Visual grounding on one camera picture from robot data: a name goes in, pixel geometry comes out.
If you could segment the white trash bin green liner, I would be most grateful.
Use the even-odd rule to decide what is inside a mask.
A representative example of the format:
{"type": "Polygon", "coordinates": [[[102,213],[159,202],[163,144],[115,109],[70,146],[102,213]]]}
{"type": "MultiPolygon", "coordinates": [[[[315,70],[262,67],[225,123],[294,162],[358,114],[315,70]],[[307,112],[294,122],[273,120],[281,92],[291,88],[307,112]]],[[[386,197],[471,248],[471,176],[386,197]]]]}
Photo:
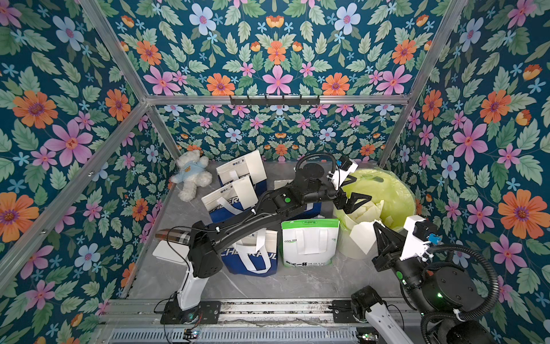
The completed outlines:
{"type": "Polygon", "coordinates": [[[337,250],[351,259],[366,259],[376,244],[374,230],[366,223],[379,221],[400,232],[405,220],[417,213],[415,196],[395,174],[383,169],[359,169],[352,176],[356,181],[342,188],[346,195],[359,193],[372,199],[351,214],[333,210],[340,222],[337,250]]]}

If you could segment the white bag green top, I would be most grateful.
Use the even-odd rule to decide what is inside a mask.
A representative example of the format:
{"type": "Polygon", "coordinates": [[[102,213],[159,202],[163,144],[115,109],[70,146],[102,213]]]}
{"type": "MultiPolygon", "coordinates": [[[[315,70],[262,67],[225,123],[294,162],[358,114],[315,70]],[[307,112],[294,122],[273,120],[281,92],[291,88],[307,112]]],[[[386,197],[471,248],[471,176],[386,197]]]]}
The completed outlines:
{"type": "Polygon", "coordinates": [[[338,219],[282,222],[282,259],[288,267],[332,264],[339,234],[338,219]]]}

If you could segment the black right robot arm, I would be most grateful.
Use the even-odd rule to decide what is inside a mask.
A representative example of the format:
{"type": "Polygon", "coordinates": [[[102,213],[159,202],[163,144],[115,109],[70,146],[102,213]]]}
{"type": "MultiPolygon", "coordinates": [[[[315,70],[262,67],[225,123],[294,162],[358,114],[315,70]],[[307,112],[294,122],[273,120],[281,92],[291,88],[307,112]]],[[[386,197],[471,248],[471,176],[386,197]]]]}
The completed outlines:
{"type": "Polygon", "coordinates": [[[425,343],[494,343],[478,320],[494,309],[500,287],[493,265],[463,245],[444,245],[438,228],[422,216],[409,216],[402,232],[381,221],[362,222],[353,234],[372,234],[378,254],[377,272],[390,270],[400,284],[404,301],[421,315],[425,343]],[[475,259],[488,279],[485,296],[478,294],[465,268],[453,262],[456,253],[475,259]]]}

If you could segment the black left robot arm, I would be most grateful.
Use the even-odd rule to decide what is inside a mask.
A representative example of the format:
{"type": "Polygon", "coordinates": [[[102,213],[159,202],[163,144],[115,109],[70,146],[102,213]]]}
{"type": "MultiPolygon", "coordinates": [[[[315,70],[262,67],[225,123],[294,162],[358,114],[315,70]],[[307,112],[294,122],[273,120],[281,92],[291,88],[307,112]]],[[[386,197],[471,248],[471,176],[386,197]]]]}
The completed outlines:
{"type": "Polygon", "coordinates": [[[358,165],[346,156],[336,159],[326,157],[331,169],[313,160],[320,153],[302,157],[294,168],[294,179],[279,189],[266,191],[258,202],[232,218],[205,225],[196,222],[193,226],[179,226],[160,231],[156,238],[176,253],[176,263],[186,266],[182,285],[171,295],[160,319],[163,325],[187,325],[201,322],[201,295],[209,278],[223,268],[222,252],[246,236],[280,224],[305,212],[308,204],[332,202],[336,209],[351,214],[372,198],[363,193],[347,195],[342,187],[356,182],[352,176],[358,165]],[[183,245],[186,254],[177,253],[176,245],[183,245]]]}

